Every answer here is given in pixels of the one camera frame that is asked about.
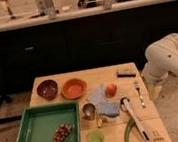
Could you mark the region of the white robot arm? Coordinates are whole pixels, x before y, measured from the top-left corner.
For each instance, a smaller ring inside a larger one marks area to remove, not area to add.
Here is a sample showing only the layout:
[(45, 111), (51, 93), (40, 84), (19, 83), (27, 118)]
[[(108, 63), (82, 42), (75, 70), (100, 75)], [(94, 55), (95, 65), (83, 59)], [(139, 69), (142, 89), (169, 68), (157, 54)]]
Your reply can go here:
[(147, 86), (149, 97), (155, 100), (169, 73), (178, 76), (178, 33), (171, 33), (151, 43), (144, 54), (147, 62), (141, 75)]

